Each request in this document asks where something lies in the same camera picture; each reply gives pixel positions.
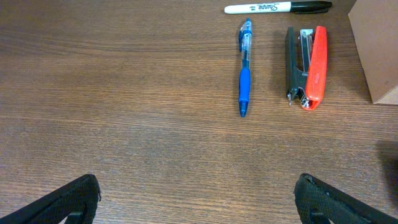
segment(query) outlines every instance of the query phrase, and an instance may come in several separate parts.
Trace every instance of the black plastic part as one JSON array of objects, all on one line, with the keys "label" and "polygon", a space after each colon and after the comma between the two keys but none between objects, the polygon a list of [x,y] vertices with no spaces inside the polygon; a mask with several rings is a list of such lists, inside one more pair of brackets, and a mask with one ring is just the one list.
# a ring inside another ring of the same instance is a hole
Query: black plastic part
[{"label": "black plastic part", "polygon": [[328,1],[292,2],[290,12],[296,12],[297,14],[324,13],[330,7],[332,7],[332,3]]},{"label": "black plastic part", "polygon": [[287,29],[285,46],[286,59],[286,94],[290,94],[291,99],[294,99],[299,92],[298,80],[296,76],[296,50],[294,44],[293,27]]},{"label": "black plastic part", "polygon": [[303,224],[398,224],[398,220],[356,200],[310,174],[302,174],[294,189]]},{"label": "black plastic part", "polygon": [[304,95],[305,85],[307,84],[307,75],[297,68],[296,61],[296,43],[293,27],[287,29],[285,59],[286,59],[286,95],[290,94],[290,99],[301,98]]},{"label": "black plastic part", "polygon": [[56,191],[0,219],[0,223],[93,223],[100,186],[95,176],[86,174]]}]

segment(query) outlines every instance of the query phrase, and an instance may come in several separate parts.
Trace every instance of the textured black surface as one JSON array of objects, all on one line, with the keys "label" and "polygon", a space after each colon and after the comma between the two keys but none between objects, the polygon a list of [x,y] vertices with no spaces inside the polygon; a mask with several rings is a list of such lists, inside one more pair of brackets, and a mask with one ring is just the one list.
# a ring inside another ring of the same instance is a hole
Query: textured black surface
[{"label": "textured black surface", "polygon": [[100,186],[95,176],[86,174],[30,205],[0,219],[0,223],[93,223]]},{"label": "textured black surface", "polygon": [[391,223],[398,220],[309,175],[302,174],[294,190],[298,214],[304,224]]}]

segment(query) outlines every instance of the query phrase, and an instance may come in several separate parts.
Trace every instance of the sharpie logo text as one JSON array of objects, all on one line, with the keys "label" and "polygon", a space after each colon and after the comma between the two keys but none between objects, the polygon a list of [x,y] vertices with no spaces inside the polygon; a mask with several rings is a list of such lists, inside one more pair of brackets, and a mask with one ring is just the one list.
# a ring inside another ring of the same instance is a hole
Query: sharpie logo text
[{"label": "sharpie logo text", "polygon": [[271,11],[276,11],[278,10],[278,5],[279,3],[274,3],[274,4],[258,4],[257,6],[260,9],[270,9]]}]

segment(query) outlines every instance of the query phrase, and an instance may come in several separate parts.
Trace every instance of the stapler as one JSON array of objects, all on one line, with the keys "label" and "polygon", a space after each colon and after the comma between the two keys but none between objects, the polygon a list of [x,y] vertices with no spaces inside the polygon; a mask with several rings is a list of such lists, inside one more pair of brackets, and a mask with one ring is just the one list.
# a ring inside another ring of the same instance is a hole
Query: stapler
[{"label": "stapler", "polygon": [[300,30],[302,70],[297,68],[296,36],[293,27],[286,35],[286,92],[289,105],[296,98],[305,110],[314,110],[322,101],[325,91],[328,44],[326,28]]}]

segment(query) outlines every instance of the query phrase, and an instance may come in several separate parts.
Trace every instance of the brown cardboard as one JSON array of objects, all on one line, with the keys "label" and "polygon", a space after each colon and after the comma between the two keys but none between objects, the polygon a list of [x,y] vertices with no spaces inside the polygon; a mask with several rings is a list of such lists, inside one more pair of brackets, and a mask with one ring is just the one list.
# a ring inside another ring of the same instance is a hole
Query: brown cardboard
[{"label": "brown cardboard", "polygon": [[398,0],[357,0],[348,17],[373,103],[398,105]]}]

